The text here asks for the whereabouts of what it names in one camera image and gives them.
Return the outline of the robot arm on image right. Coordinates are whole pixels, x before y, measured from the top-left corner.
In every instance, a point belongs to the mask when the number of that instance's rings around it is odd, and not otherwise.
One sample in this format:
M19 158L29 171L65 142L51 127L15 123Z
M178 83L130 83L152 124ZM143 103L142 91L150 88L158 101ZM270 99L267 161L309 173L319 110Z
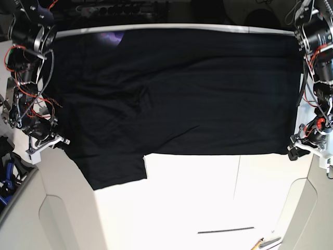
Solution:
M313 153L332 158L332 5L299 1L293 22L303 56L303 82L298 100L314 108L315 117L290 137L290 160Z

